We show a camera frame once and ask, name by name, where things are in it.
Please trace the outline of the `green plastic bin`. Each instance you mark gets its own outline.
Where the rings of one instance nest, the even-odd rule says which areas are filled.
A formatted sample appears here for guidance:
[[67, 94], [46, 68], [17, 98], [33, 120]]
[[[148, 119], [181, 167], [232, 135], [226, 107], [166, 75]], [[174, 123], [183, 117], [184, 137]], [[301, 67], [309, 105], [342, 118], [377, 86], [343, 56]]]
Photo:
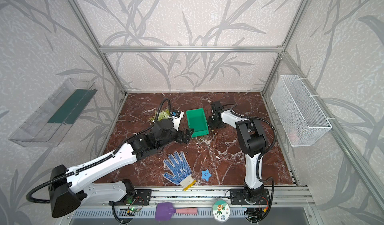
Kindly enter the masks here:
[[209, 128], [203, 108], [187, 110], [189, 129], [194, 129], [192, 138], [209, 134]]

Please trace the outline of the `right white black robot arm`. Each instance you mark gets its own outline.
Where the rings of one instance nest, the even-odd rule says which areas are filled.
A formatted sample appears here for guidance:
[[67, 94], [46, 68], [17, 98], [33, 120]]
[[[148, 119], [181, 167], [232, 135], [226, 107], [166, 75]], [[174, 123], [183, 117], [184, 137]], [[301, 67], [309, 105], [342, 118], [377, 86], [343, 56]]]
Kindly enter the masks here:
[[225, 108], [220, 101], [213, 102], [211, 108], [212, 115], [208, 119], [210, 128], [224, 128], [229, 125], [237, 131], [239, 146], [246, 161], [244, 196], [252, 203], [264, 190], [261, 162], [268, 140], [263, 126], [255, 118], [245, 117]]

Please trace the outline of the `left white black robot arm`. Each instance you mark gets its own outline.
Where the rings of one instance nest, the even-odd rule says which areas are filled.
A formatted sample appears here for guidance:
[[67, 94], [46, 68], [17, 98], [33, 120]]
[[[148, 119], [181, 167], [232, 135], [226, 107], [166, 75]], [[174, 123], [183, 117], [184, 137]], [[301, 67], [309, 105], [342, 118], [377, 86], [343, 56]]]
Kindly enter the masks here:
[[70, 214], [91, 198], [86, 187], [101, 177], [133, 164], [161, 151], [172, 142], [188, 144], [194, 129], [177, 130], [171, 119], [154, 123], [148, 130], [138, 133], [118, 146], [115, 150], [81, 165], [53, 168], [49, 185], [49, 204], [53, 218]]

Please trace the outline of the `potted flower plant white pot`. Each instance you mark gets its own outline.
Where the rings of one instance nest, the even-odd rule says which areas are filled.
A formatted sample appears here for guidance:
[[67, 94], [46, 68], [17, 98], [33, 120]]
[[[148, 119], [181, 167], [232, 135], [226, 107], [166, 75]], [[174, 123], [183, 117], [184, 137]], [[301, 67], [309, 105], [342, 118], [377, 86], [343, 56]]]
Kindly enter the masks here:
[[[155, 115], [150, 118], [151, 123], [155, 123], [156, 116], [157, 116], [157, 111], [155, 111]], [[171, 117], [170, 111], [169, 111], [169, 109], [166, 109], [166, 110], [163, 110], [160, 112], [160, 114], [158, 115], [157, 121], [161, 121], [163, 119], [168, 119], [170, 117]]]

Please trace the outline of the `blue dotted work glove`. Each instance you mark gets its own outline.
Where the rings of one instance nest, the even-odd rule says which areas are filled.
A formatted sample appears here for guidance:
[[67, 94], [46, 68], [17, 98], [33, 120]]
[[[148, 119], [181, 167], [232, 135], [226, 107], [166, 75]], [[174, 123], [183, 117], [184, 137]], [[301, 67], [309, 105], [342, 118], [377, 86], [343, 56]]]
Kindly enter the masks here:
[[187, 191], [196, 181], [192, 178], [192, 171], [183, 151], [175, 151], [168, 154], [168, 158], [163, 161], [164, 165], [172, 172], [165, 172], [163, 177], [174, 185], [183, 187]]

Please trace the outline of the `blue star toy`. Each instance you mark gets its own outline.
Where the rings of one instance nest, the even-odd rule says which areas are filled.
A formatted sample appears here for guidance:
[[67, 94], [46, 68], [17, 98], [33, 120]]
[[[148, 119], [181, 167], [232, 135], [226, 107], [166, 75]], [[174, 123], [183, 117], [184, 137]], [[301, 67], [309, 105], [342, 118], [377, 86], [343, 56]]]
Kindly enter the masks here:
[[212, 174], [209, 172], [209, 170], [202, 171], [202, 180], [205, 180], [206, 182], [209, 181], [209, 179], [212, 177]]

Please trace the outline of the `purple pink spatula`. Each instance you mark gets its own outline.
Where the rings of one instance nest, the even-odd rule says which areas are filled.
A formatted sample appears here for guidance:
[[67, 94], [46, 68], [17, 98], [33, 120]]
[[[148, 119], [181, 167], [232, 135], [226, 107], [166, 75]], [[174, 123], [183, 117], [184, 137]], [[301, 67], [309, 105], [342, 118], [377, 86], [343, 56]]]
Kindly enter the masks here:
[[185, 215], [197, 215], [197, 208], [184, 208], [176, 209], [172, 203], [159, 203], [156, 207], [155, 220], [158, 222], [168, 221], [174, 214], [185, 214]]

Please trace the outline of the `pink object in basket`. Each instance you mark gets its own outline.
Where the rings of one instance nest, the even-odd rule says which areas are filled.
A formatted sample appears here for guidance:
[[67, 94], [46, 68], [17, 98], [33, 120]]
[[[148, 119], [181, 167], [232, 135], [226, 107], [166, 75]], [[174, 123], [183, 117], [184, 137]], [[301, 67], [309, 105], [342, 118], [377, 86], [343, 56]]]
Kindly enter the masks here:
[[300, 143], [300, 137], [298, 135], [297, 130], [291, 130], [288, 134], [288, 138], [292, 144], [292, 146], [298, 146]]

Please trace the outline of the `round green sticker tin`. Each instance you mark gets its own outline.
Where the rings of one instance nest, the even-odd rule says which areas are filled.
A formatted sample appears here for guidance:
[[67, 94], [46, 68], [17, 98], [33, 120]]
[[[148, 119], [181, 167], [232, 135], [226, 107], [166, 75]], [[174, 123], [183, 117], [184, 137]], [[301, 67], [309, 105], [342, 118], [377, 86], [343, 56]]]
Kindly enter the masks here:
[[224, 200], [217, 200], [214, 202], [212, 206], [212, 216], [213, 218], [219, 222], [226, 222], [231, 215], [231, 209], [229, 204]]

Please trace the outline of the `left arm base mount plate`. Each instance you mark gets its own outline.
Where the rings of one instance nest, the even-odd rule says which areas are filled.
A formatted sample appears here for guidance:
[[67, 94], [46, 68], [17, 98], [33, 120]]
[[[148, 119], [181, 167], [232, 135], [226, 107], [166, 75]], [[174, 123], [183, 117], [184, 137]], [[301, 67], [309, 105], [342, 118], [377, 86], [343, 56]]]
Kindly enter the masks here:
[[139, 189], [127, 192], [119, 201], [114, 202], [115, 206], [148, 206], [151, 199], [151, 189]]

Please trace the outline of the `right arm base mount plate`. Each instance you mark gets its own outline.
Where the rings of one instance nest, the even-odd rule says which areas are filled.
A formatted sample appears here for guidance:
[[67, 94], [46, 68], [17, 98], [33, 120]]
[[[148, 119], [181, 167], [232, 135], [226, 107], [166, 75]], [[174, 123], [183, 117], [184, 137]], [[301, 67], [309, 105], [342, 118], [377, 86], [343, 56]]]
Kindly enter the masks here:
[[270, 203], [270, 194], [267, 189], [264, 189], [262, 195], [258, 197], [255, 202], [250, 202], [250, 203], [246, 201], [243, 189], [230, 189], [229, 194], [226, 195], [226, 197], [231, 200], [232, 205], [268, 206], [268, 204]]

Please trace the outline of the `aluminium front rail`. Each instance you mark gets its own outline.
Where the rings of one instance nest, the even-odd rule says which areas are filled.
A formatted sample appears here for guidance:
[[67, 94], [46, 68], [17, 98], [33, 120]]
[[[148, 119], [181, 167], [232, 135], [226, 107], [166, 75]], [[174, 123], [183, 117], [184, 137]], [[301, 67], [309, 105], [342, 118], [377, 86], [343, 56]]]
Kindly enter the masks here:
[[[236, 186], [226, 187], [193, 187], [189, 191], [183, 191], [177, 187], [154, 187], [139, 189], [151, 189], [151, 199], [148, 206], [139, 206], [144, 208], [155, 207], [158, 203], [171, 202], [175, 206], [190, 206], [190, 207], [209, 207], [217, 200], [224, 200], [229, 205], [231, 200], [226, 197], [230, 189], [242, 189]], [[266, 186], [270, 194], [270, 203], [274, 207], [314, 207], [316, 204], [307, 187], [293, 186], [275, 186], [272, 192], [271, 186]], [[257, 205], [232, 205], [234, 207], [254, 207]]]

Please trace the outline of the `clear plastic wall shelf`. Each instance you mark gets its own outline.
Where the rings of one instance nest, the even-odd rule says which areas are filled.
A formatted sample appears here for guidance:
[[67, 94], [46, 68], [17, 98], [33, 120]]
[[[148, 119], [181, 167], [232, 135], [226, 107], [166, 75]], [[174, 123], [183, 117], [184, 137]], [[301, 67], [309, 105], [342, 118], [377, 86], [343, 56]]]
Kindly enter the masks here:
[[9, 140], [22, 147], [57, 147], [97, 91], [93, 81], [68, 78]]

